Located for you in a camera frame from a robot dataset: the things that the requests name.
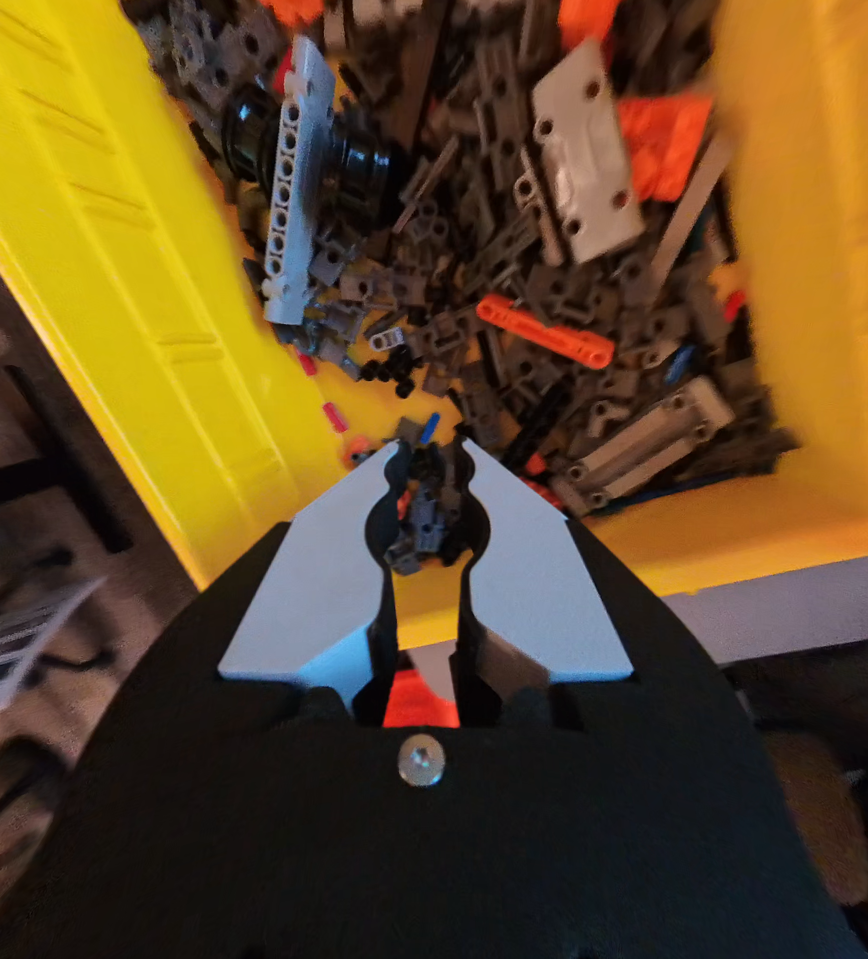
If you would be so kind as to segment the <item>black pulley wheel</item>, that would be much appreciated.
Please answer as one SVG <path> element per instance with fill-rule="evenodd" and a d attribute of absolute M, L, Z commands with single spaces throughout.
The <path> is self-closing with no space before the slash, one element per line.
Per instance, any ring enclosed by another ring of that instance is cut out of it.
<path fill-rule="evenodd" d="M 390 153 L 358 116 L 333 116 L 326 162 L 325 179 L 337 198 L 349 205 L 380 202 L 390 171 Z"/>
<path fill-rule="evenodd" d="M 281 126 L 281 102 L 254 82 L 238 90 L 226 104 L 221 145 L 234 175 L 260 185 L 270 195 Z"/>

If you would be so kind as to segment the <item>white long holed beam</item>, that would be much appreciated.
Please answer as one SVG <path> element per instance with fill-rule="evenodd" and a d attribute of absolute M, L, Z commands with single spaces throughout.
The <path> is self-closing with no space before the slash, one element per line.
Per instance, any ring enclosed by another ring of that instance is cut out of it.
<path fill-rule="evenodd" d="M 264 318 L 299 326 L 308 303 L 320 210 L 321 179 L 331 139 L 335 76 L 313 39 L 297 34 L 284 78 L 264 251 Z"/>

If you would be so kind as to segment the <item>orange holed beam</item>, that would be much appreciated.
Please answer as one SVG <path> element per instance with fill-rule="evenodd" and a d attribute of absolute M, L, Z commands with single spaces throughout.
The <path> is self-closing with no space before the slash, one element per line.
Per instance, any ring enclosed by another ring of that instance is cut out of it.
<path fill-rule="evenodd" d="M 547 326 L 499 294 L 483 297 L 476 304 L 475 312 L 483 322 L 588 369 L 607 368 L 615 354 L 612 340 L 563 325 Z"/>

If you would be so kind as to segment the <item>orange wedge brick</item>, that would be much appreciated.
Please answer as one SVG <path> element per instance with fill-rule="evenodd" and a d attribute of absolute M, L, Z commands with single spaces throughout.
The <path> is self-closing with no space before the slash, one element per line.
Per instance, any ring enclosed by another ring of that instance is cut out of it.
<path fill-rule="evenodd" d="M 704 139 L 714 100 L 685 92 L 656 98 L 623 98 L 616 111 L 640 201 L 677 201 Z"/>

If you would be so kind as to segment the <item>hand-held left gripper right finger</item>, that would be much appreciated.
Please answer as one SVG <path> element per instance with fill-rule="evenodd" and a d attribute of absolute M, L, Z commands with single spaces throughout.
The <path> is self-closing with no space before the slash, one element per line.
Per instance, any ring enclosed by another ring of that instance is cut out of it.
<path fill-rule="evenodd" d="M 631 679 L 568 518 L 475 441 L 454 450 L 471 551 L 449 660 L 461 723 L 495 723 L 524 689 Z"/>

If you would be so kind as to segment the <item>grey panel brick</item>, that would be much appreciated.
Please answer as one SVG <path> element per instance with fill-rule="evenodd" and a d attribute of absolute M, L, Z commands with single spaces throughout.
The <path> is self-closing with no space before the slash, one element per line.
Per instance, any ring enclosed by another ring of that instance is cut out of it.
<path fill-rule="evenodd" d="M 580 42 L 531 91 L 534 139 L 560 230 L 583 264 L 644 232 L 600 44 Z"/>
<path fill-rule="evenodd" d="M 572 462 L 548 487 L 572 515 L 584 518 L 638 491 L 735 419 L 733 407 L 712 379 L 693 378 Z"/>

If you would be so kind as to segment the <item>yellow plastic bin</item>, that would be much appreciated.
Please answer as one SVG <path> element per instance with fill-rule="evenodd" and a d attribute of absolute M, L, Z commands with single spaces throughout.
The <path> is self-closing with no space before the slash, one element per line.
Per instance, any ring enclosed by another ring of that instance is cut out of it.
<path fill-rule="evenodd" d="M 868 1 L 724 2 L 713 74 L 757 359 L 801 443 L 767 479 L 807 496 L 798 569 L 866 557 Z M 141 499 L 159 368 L 126 281 L 160 257 L 127 109 L 153 78 L 116 2 L 0 2 L 0 273 Z M 660 595 L 742 581 L 667 592 L 602 522 Z"/>

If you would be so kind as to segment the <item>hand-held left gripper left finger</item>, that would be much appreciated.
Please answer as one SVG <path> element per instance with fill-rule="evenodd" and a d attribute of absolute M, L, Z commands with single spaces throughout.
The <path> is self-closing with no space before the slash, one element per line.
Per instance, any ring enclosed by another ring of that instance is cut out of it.
<path fill-rule="evenodd" d="M 218 671 L 227 680 L 333 689 L 361 723 L 382 723 L 397 662 L 387 550 L 411 446 L 395 440 L 296 514 Z"/>

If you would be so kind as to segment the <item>pile of grey bricks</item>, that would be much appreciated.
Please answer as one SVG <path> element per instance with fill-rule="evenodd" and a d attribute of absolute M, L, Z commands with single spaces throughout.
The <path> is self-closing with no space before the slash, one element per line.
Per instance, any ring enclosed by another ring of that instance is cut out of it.
<path fill-rule="evenodd" d="M 408 17 L 403 37 L 369 38 L 367 62 L 343 60 L 365 79 L 387 78 L 395 54 L 403 65 L 394 78 L 405 82 L 384 103 L 380 126 L 394 130 L 415 113 L 422 65 L 431 62 L 431 82 L 447 73 L 449 91 L 440 97 L 420 153 L 405 160 L 405 176 L 421 166 L 428 174 L 433 151 L 454 143 L 457 150 L 411 213 L 394 197 L 390 215 L 407 216 L 404 228 L 376 227 L 360 250 L 370 260 L 392 261 L 391 269 L 427 283 L 432 318 L 411 338 L 428 378 L 410 409 L 426 409 L 435 396 L 467 394 L 463 366 L 484 356 L 486 372 L 475 387 L 498 383 L 500 360 L 493 347 L 502 333 L 479 333 L 473 303 L 488 293 L 517 298 L 546 317 L 561 299 L 565 318 L 591 332 L 611 335 L 614 319 L 633 318 L 608 287 L 634 285 L 631 270 L 645 255 L 634 242 L 618 254 L 582 267 L 543 265 L 547 244 L 543 216 L 523 196 L 521 140 L 504 141 L 504 170 L 494 175 L 492 157 L 479 142 L 477 121 L 497 108 L 481 93 L 487 78 L 512 75 L 513 34 L 521 27 L 524 3 L 511 14 L 488 19 L 488 29 L 459 2 L 456 16 L 444 2 L 424 2 Z M 264 229 L 270 198 L 259 184 L 236 183 L 222 156 L 221 114 L 226 100 L 253 80 L 270 84 L 287 55 L 286 29 L 260 2 L 121 2 L 140 39 L 154 78 L 128 110 L 129 132 L 138 134 L 140 167 L 151 174 L 148 217 L 156 223 L 159 261 L 141 254 L 150 278 L 126 281 L 137 295 L 139 323 L 158 355 L 157 374 L 135 374 L 135 383 L 156 411 L 137 414 L 133 437 L 151 433 L 140 447 L 132 441 L 133 476 L 140 495 L 194 583 L 206 587 L 256 542 L 263 529 L 339 476 L 329 464 L 328 419 L 315 411 L 321 401 L 339 401 L 343 414 L 378 429 L 392 423 L 397 401 L 380 388 L 341 384 L 341 374 L 322 374 L 319 387 L 302 387 L 296 361 L 261 317 L 248 285 L 263 281 Z M 621 261 L 621 278 L 608 266 Z M 673 469 L 648 485 L 648 500 L 660 506 L 632 507 L 627 519 L 601 523 L 611 545 L 664 590 L 700 589 L 787 572 L 807 565 L 807 496 L 787 477 L 767 479 L 794 439 L 767 424 L 727 428 L 725 453 L 701 455 L 696 471 Z"/>

